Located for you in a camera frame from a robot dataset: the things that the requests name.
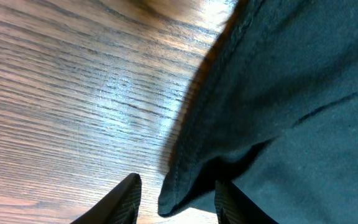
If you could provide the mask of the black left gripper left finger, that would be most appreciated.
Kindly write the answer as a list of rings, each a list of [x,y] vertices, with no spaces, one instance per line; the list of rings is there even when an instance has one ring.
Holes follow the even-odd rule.
[[[71,224],[136,224],[141,193],[140,175],[131,173]]]

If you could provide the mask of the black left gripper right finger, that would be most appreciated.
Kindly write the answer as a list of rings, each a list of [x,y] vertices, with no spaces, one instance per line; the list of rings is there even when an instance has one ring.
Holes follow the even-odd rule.
[[[278,224],[232,182],[216,181],[214,204],[219,224]]]

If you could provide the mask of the black t-shirt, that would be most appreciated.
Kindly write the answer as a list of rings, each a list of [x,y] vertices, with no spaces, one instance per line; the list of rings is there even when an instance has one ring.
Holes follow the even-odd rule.
[[[213,212],[232,182],[247,215],[358,223],[358,0],[247,1],[188,111],[158,214]]]

